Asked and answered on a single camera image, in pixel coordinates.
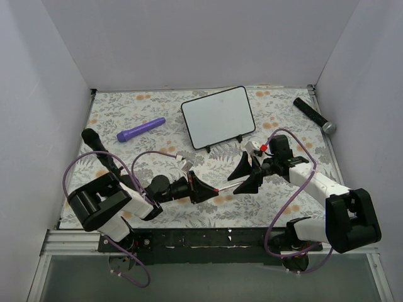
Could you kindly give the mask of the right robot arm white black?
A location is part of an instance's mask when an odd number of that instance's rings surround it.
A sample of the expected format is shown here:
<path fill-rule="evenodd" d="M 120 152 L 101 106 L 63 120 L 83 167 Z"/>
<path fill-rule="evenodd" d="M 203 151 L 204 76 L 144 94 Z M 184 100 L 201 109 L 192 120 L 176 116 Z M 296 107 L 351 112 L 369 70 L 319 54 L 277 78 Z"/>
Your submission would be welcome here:
<path fill-rule="evenodd" d="M 328 243 L 342 254 L 381 240 L 369 192 L 350 189 L 316 171 L 312 160 L 294 156 L 285 135 L 276 135 L 262 146 L 248 143 L 227 179 L 245 178 L 234 194 L 256 194 L 264 178 L 272 175 L 299 187 L 325 209 L 323 218 L 290 220 L 284 233 L 272 239 L 273 243 L 285 243 L 292 250 L 299 250 L 308 242 Z"/>

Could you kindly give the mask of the red whiteboard marker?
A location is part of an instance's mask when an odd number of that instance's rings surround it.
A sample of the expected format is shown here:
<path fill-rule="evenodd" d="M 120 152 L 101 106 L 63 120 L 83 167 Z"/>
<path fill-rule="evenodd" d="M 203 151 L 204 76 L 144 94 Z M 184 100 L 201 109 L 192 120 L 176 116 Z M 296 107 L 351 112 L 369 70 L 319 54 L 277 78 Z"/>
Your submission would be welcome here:
<path fill-rule="evenodd" d="M 222 191 L 226 191 L 226 190 L 232 189 L 232 188 L 234 188 L 234 187 L 238 187 L 239 185 L 240 185 L 239 182 L 233 183 L 233 184 L 229 184 L 228 186 L 216 188 L 216 189 L 215 189 L 215 192 L 218 192 L 218 193 L 219 193 L 219 192 L 222 192 Z"/>

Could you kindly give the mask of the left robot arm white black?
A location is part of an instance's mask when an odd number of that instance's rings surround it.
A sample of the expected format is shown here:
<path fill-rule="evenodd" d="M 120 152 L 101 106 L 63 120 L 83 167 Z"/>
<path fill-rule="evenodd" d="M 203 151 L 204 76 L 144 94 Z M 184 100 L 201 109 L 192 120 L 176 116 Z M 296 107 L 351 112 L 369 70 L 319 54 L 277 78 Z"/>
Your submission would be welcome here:
<path fill-rule="evenodd" d="M 107 235 L 119 251 L 126 252 L 133 247 L 134 237 L 121 216 L 122 211 L 149 221 L 162 213 L 162 203 L 189 198 L 198 204 L 218 195 L 217 188 L 201 181 L 193 171 L 174 182 L 158 175 L 144 193 L 107 173 L 71 192 L 67 201 L 85 231 Z"/>

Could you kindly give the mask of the small whiteboard black frame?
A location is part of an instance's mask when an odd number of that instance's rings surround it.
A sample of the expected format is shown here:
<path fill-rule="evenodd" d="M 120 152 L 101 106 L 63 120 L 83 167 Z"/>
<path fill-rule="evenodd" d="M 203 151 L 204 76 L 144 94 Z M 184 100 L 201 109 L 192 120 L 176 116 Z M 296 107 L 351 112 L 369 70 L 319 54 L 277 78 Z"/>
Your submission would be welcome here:
<path fill-rule="evenodd" d="M 240 138 L 256 130 L 244 86 L 186 101 L 181 105 L 192 147 L 196 150 Z"/>

